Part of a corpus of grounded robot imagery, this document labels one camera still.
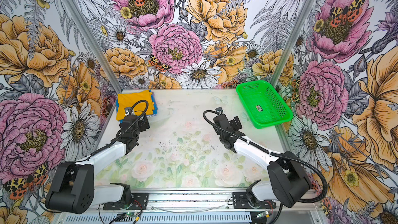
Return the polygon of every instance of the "folded yellow shirt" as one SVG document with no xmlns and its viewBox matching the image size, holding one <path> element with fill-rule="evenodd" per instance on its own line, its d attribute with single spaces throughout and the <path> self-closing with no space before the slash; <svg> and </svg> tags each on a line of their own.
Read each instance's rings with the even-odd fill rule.
<svg viewBox="0 0 398 224">
<path fill-rule="evenodd" d="M 117 102 L 119 104 L 119 108 L 117 109 L 116 120 L 121 121 L 125 117 L 125 108 L 132 107 L 136 102 L 140 100 L 146 100 L 149 104 L 147 109 L 147 115 L 152 115 L 153 110 L 155 110 L 154 103 L 151 98 L 152 92 L 149 90 L 142 91 L 140 93 L 129 93 L 129 94 L 117 94 Z M 134 107 L 133 111 L 135 115 L 140 115 L 144 111 L 145 103 L 140 103 Z"/>
</svg>

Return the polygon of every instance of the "metal post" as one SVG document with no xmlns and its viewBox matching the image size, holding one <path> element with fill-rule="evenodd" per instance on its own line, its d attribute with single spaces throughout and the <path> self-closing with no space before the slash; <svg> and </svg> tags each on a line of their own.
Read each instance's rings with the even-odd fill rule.
<svg viewBox="0 0 398 224">
<path fill-rule="evenodd" d="M 82 11 L 79 7 L 77 7 L 76 0 L 62 0 L 62 3 L 66 6 L 69 10 L 70 16 L 75 21 L 77 27 L 80 29 L 84 37 L 86 38 L 86 42 L 90 46 L 91 50 L 93 51 L 94 55 L 97 57 L 99 63 L 102 65 L 102 68 L 106 75 L 108 76 L 109 81 L 111 82 L 113 88 L 115 89 L 116 93 L 122 92 L 122 87 L 117 80 L 115 73 L 113 72 L 112 68 L 110 67 L 107 59 L 105 58 L 100 45 L 98 44 L 97 40 L 94 37 L 93 32 L 91 31 L 90 27 L 88 26 L 86 19 L 83 16 Z"/>
<path fill-rule="evenodd" d="M 304 22 L 307 20 L 308 13 L 311 11 L 312 6 L 314 5 L 316 0 L 304 0 L 304 4 L 297 14 L 296 22 L 293 26 L 293 29 L 290 32 L 289 37 L 287 38 L 285 47 L 283 48 L 281 58 L 279 59 L 278 65 L 275 68 L 275 72 L 271 77 L 271 85 L 275 87 L 276 82 L 279 80 L 279 77 L 282 74 L 283 67 L 285 66 L 287 60 L 289 59 L 289 55 L 292 51 L 293 45 L 295 44 L 297 38 L 299 37 L 300 30 L 304 25 Z"/>
</svg>

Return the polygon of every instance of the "table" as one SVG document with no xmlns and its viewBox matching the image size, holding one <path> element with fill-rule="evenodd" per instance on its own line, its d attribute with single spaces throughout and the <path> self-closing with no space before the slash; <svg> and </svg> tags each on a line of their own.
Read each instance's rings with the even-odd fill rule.
<svg viewBox="0 0 398 224">
<path fill-rule="evenodd" d="M 97 174 L 95 185 L 126 183 L 142 188 L 247 187 L 268 180 L 263 170 L 247 157 L 227 150 L 213 127 L 202 117 L 204 110 L 222 107 L 227 118 L 239 116 L 253 141 L 283 152 L 275 127 L 256 129 L 234 89 L 154 90 L 158 113 L 149 117 L 150 129 L 141 132 L 139 146 Z M 116 110 L 97 147 L 116 136 Z"/>
</svg>

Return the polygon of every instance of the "pink flower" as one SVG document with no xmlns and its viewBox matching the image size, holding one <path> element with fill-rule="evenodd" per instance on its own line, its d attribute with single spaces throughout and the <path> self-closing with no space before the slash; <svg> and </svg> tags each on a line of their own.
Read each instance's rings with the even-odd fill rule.
<svg viewBox="0 0 398 224">
<path fill-rule="evenodd" d="M 169 72 L 180 74 L 182 68 L 198 63 L 202 58 L 202 46 L 195 32 L 176 24 L 164 25 L 157 34 L 149 37 L 152 55 L 159 62 L 169 65 Z"/>
<path fill-rule="evenodd" d="M 129 3 L 129 0 L 113 0 L 115 10 L 121 12 L 121 19 L 128 23 L 127 30 L 131 33 L 159 28 L 169 23 L 174 17 L 174 0 L 146 0 L 143 6 Z"/>
<path fill-rule="evenodd" d="M 26 178 L 39 166 L 61 162 L 62 107 L 41 94 L 26 93 L 0 102 L 0 179 Z"/>
<path fill-rule="evenodd" d="M 300 80 L 297 115 L 310 118 L 320 130 L 333 127 L 348 104 L 348 92 L 343 87 L 344 74 L 341 68 L 332 61 L 320 64 L 311 61 Z"/>
<path fill-rule="evenodd" d="M 369 0 L 362 5 L 362 13 L 353 21 L 342 22 L 332 27 L 330 11 L 333 7 L 344 9 L 354 0 L 326 0 L 321 12 L 315 16 L 314 32 L 310 36 L 311 49 L 325 59 L 333 59 L 337 63 L 347 61 L 365 45 L 371 31 L 366 31 L 373 7 L 368 8 Z"/>
</svg>

